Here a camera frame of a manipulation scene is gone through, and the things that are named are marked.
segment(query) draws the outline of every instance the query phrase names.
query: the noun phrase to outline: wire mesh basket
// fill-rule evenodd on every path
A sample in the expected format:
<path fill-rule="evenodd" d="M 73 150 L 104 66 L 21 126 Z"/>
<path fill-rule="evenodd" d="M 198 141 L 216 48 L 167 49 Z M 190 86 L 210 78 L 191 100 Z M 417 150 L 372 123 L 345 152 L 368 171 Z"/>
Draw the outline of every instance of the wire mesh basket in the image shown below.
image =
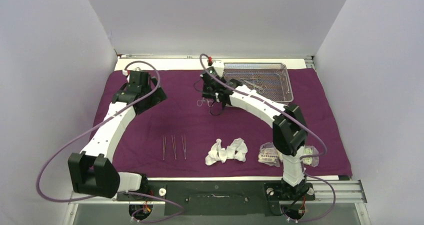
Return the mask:
<path fill-rule="evenodd" d="M 225 80 L 236 79 L 277 103 L 293 101 L 289 73 L 283 63 L 224 63 Z"/>

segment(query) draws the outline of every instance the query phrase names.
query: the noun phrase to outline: crumpled white cloth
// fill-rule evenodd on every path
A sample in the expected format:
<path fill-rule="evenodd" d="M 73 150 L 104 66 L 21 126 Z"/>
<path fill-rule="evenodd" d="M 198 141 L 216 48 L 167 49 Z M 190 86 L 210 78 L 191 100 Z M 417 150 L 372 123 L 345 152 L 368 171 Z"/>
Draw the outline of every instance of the crumpled white cloth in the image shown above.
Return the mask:
<path fill-rule="evenodd" d="M 205 160 L 206 165 L 210 166 L 218 161 L 225 163 L 227 159 L 236 159 L 241 162 L 246 162 L 246 153 L 248 147 L 243 139 L 240 137 L 234 139 L 231 145 L 227 146 L 226 149 L 221 146 L 221 139 L 217 139 L 216 143 L 210 148 L 207 153 Z"/>

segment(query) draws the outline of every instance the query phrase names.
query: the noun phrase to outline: purple cloth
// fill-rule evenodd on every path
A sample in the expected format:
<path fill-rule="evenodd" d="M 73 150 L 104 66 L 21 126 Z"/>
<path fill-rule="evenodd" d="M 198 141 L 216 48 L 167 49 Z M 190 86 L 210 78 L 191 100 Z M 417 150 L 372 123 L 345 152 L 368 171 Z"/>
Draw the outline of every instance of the purple cloth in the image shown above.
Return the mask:
<path fill-rule="evenodd" d="M 200 70 L 159 71 L 162 88 L 167 99 L 138 115 L 127 127 L 116 148 L 113 165 L 119 172 L 144 173 L 148 177 L 238 177 L 282 176 L 283 168 L 258 162 L 259 148 L 272 142 L 272 129 L 259 118 L 234 107 L 227 107 L 219 116 L 209 114 L 206 102 L 197 106 L 201 94 L 193 83 Z M 333 113 L 323 87 L 313 69 L 289 70 L 294 103 L 300 106 L 307 126 L 327 145 L 328 153 L 320 157 L 318 167 L 306 166 L 315 176 L 352 175 Z M 112 96 L 126 82 L 121 71 L 110 74 L 95 116 L 94 124 L 103 121 Z M 184 160 L 181 135 L 186 136 Z M 165 161 L 162 136 L 166 136 Z M 176 156 L 171 141 L 176 136 Z M 226 148 L 234 139 L 244 139 L 248 153 L 246 162 L 227 160 L 211 166 L 205 157 L 215 143 L 222 139 Z M 316 139 L 308 136 L 307 145 L 323 148 Z"/>

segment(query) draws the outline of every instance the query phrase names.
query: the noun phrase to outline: white wall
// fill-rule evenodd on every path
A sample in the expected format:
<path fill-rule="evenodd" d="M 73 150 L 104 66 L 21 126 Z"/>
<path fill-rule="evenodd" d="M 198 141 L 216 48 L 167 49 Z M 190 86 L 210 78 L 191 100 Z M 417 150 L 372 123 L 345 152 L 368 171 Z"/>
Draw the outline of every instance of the white wall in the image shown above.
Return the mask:
<path fill-rule="evenodd" d="M 373 224 L 424 224 L 424 0 L 347 0 L 315 57 Z"/>
<path fill-rule="evenodd" d="M 318 51 L 346 0 L 89 0 L 118 53 L 282 58 Z"/>
<path fill-rule="evenodd" d="M 0 0 L 0 224 L 58 225 L 66 204 L 35 189 L 44 161 L 91 127 L 116 56 L 88 0 Z M 41 189 L 69 198 L 70 151 Z"/>

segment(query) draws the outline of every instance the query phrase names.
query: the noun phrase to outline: scissors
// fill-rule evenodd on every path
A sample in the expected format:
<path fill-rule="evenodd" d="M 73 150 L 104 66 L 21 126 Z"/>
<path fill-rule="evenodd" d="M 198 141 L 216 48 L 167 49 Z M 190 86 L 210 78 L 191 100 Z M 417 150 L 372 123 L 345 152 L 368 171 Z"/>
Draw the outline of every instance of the scissors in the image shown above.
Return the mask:
<path fill-rule="evenodd" d="M 206 100 L 204 97 L 202 97 L 201 100 L 200 99 L 197 100 L 196 104 L 197 104 L 198 107 L 201 107 L 203 105 L 203 102 L 206 102 L 208 107 L 212 106 L 212 101 L 209 100 L 209 99 Z"/>
<path fill-rule="evenodd" d="M 257 89 L 257 92 L 258 92 L 258 93 L 260 93 L 260 94 L 263 94 L 263 93 L 265 92 L 265 89 L 267 89 L 267 86 L 265 86 L 265 85 L 263 85 L 263 86 L 259 86 L 259 85 L 256 85 L 256 84 L 254 84 L 253 82 L 250 82 L 250 81 L 248 81 L 248 80 L 246 80 L 246 79 L 244 79 L 244 78 L 242 78 L 242 80 L 243 80 L 245 83 L 247 83 L 247 84 L 249 84 L 249 85 L 253 86 L 254 88 L 256 88 L 256 89 Z"/>

